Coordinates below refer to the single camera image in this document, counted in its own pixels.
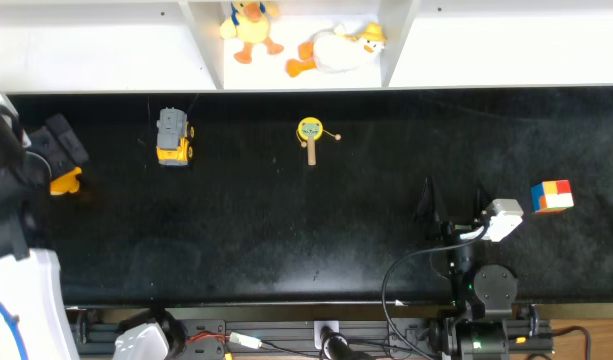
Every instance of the red cube face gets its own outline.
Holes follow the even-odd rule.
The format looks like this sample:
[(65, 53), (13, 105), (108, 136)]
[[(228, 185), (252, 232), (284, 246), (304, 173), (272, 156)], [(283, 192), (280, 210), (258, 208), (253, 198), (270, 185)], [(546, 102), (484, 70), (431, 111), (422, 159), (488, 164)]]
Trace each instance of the red cube face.
[(565, 193), (570, 193), (570, 183), (568, 182), (568, 180), (560, 180), (557, 181), (557, 193), (558, 194), (565, 194)]

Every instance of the blue cable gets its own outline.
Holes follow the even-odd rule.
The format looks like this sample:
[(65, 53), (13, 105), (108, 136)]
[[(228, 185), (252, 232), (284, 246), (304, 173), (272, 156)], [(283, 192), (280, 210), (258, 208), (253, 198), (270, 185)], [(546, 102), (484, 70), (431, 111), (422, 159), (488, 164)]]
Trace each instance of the blue cable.
[(8, 328), (10, 332), (13, 333), (13, 338), (15, 338), (15, 343), (17, 344), (17, 350), (19, 351), (19, 357), (21, 360), (28, 360), (28, 353), (26, 352), (26, 347), (24, 347), (24, 341), (22, 341), (22, 334), (19, 333), (19, 328), (17, 327), (17, 319), (14, 318), (8, 310), (4, 307), (4, 304), (0, 302), (0, 314), (8, 324)]

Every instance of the white plush duck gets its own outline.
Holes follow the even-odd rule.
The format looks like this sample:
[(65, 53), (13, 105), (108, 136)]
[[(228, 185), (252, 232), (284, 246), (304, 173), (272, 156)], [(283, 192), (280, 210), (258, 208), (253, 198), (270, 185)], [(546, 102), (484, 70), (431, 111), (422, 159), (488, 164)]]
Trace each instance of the white plush duck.
[(333, 31), (322, 31), (315, 35), (313, 41), (299, 46), (299, 58), (286, 63), (286, 72), (290, 77), (297, 77), (303, 71), (318, 69), (325, 73), (339, 73), (357, 69), (372, 62), (384, 49), (386, 38), (382, 28), (370, 23), (358, 36), (346, 34), (343, 25)]

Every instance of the toy truck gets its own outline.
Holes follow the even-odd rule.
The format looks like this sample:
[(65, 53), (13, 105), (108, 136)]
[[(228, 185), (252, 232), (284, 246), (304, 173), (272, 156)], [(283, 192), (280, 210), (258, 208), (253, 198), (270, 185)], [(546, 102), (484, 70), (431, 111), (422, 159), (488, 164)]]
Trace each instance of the toy truck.
[(187, 115), (174, 108), (162, 109), (157, 120), (157, 158), (166, 166), (187, 166), (193, 157), (190, 140), (195, 129), (188, 123)]

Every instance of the yellow hat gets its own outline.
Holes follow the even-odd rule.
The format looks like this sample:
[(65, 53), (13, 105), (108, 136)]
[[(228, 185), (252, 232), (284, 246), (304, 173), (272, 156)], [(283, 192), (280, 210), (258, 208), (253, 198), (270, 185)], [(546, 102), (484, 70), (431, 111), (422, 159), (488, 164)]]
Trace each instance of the yellow hat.
[(377, 23), (368, 24), (366, 30), (359, 34), (359, 37), (370, 41), (386, 41), (386, 38), (382, 34), (382, 27)]

